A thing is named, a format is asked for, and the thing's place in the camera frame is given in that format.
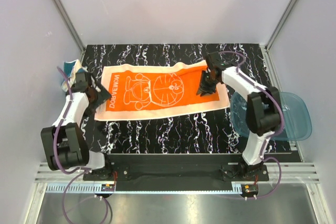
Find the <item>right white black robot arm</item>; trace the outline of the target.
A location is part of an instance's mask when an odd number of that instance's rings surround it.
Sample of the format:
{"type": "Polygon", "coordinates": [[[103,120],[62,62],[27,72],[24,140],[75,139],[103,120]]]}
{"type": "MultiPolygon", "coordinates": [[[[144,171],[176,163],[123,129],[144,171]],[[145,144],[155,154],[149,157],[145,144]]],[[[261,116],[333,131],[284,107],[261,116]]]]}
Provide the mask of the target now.
{"type": "Polygon", "coordinates": [[[249,136],[236,173],[250,180],[261,170],[269,140],[280,134],[285,125],[281,109],[280,92],[276,87],[266,87],[244,74],[242,63],[224,62],[221,52],[205,55],[207,69],[202,71],[197,95],[215,93],[217,84],[233,88],[247,102],[246,124],[249,136]]]}

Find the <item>orange cartoon print towel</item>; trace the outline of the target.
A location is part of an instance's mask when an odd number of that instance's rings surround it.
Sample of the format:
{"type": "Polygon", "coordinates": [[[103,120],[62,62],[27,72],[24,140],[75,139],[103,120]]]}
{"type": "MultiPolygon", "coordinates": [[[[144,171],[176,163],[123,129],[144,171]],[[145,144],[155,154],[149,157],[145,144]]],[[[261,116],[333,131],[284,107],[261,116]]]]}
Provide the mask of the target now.
{"type": "Polygon", "coordinates": [[[172,67],[104,67],[101,83],[111,98],[99,107],[96,121],[152,120],[215,111],[230,106],[225,85],[212,95],[197,95],[206,62],[172,67]]]}

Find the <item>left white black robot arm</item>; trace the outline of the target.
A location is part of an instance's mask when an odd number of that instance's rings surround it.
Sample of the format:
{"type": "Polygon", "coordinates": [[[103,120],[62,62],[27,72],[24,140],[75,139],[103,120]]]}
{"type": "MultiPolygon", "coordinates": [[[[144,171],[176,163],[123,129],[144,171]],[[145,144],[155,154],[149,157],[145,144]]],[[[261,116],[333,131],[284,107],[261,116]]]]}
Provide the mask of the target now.
{"type": "Polygon", "coordinates": [[[87,170],[103,180],[113,175],[106,154],[89,150],[80,128],[82,118],[94,115],[111,94],[89,72],[75,75],[75,82],[66,93],[66,103],[58,119],[42,129],[40,136],[46,161],[51,170],[72,174],[87,170]]]}

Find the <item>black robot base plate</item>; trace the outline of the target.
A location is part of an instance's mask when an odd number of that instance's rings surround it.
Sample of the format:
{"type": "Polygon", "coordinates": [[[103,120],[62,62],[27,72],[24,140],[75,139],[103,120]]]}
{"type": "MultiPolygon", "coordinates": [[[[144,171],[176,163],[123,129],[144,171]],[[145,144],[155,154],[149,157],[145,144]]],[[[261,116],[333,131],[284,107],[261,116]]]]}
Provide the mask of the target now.
{"type": "Polygon", "coordinates": [[[109,154],[112,170],[84,180],[116,183],[119,193],[219,193],[233,182],[267,182],[267,167],[243,175],[240,154],[109,154]]]}

